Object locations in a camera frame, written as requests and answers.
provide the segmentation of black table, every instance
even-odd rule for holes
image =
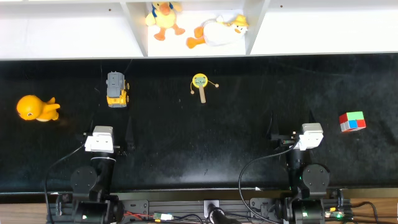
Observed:
[[[331,187],[398,186],[398,55],[133,60],[128,110],[108,108],[106,75],[130,60],[0,62],[0,192],[42,192],[47,167],[76,149],[90,125],[114,126],[123,139],[128,117],[136,150],[120,157],[113,192],[236,188],[240,170],[274,153],[266,139],[271,113],[281,133],[299,131],[312,111],[324,130],[313,162],[331,170]],[[190,94],[196,73],[219,83]],[[60,120],[23,121],[24,95],[56,98]],[[338,117],[363,111],[367,128],[341,133]],[[90,163],[80,152],[50,172],[49,190],[69,191],[70,175]],[[258,162],[245,187],[287,189],[279,158]]]

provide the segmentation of yellow and gray toy truck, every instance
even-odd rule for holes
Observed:
[[[120,72],[109,72],[106,80],[106,101],[108,106],[112,108],[123,108],[129,103],[127,90],[130,85],[124,79],[124,75]]]

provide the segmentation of rubik's cube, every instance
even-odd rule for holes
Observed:
[[[366,128],[362,111],[345,113],[339,119],[342,132],[357,131]]]

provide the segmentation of toy construction vehicle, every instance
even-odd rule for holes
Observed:
[[[127,91],[130,85],[126,83],[124,75],[120,72],[109,72],[106,81],[106,101],[108,106],[112,108],[123,108],[129,103]]]

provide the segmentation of yellow plush duck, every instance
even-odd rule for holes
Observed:
[[[178,2],[153,2],[152,12],[148,14],[145,22],[148,26],[154,24],[160,27],[160,32],[155,34],[157,40],[165,40],[166,29],[173,28],[175,35],[181,35],[185,32],[185,29],[179,28],[175,23],[177,16],[174,10],[181,12],[182,6]]]
[[[233,43],[244,36],[248,31],[249,24],[246,17],[238,15],[236,19],[227,23],[222,16],[216,20],[206,21],[203,26],[197,27],[194,31],[195,38],[187,39],[187,46],[192,49],[199,44],[219,46]]]
[[[56,109],[60,107],[55,103],[54,97],[48,102],[43,102],[37,96],[27,95],[19,100],[17,111],[24,120],[49,121],[52,119],[55,121],[59,117]]]

